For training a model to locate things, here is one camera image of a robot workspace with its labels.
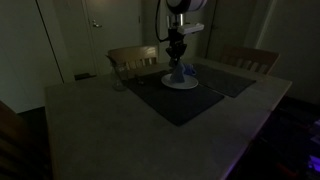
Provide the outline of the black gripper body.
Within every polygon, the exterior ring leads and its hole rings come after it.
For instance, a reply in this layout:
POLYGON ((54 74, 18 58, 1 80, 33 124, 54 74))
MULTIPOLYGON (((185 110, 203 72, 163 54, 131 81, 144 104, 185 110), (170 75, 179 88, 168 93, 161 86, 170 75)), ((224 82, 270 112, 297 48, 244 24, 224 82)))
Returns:
POLYGON ((171 58, 180 58, 185 53, 187 45, 183 39, 184 36, 176 29, 168 30, 169 47, 166 52, 171 58))

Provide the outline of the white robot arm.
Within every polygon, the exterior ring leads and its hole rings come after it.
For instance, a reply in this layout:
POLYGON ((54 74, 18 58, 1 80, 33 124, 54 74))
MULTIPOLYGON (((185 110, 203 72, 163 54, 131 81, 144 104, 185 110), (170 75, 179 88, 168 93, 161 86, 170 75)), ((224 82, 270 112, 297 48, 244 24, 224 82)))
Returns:
POLYGON ((206 2, 207 0, 166 0, 169 11, 167 16, 169 46, 166 48, 166 53, 170 57, 171 67, 177 66, 187 49, 184 37, 204 29, 202 23, 186 23, 184 15, 202 9, 206 2))

